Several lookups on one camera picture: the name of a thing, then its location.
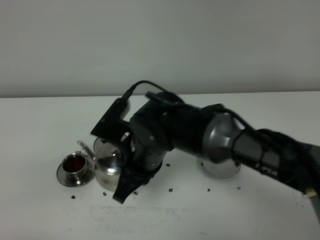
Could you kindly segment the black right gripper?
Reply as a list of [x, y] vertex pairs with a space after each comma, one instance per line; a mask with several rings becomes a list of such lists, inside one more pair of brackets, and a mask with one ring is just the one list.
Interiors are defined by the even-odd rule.
[[123, 167], [112, 198], [123, 204], [141, 185], [146, 185], [160, 170], [167, 149], [152, 135], [133, 136], [131, 153]]

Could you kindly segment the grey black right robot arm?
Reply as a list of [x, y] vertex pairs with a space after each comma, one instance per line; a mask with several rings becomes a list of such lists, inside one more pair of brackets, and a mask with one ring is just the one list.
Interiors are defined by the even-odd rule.
[[113, 198], [123, 203], [161, 168], [167, 152], [178, 149], [215, 164], [244, 164], [303, 194], [320, 211], [320, 148], [270, 129], [254, 129], [221, 104], [188, 105], [175, 94], [148, 92], [148, 102], [122, 120], [132, 90], [110, 107], [118, 130], [115, 144], [127, 153]]

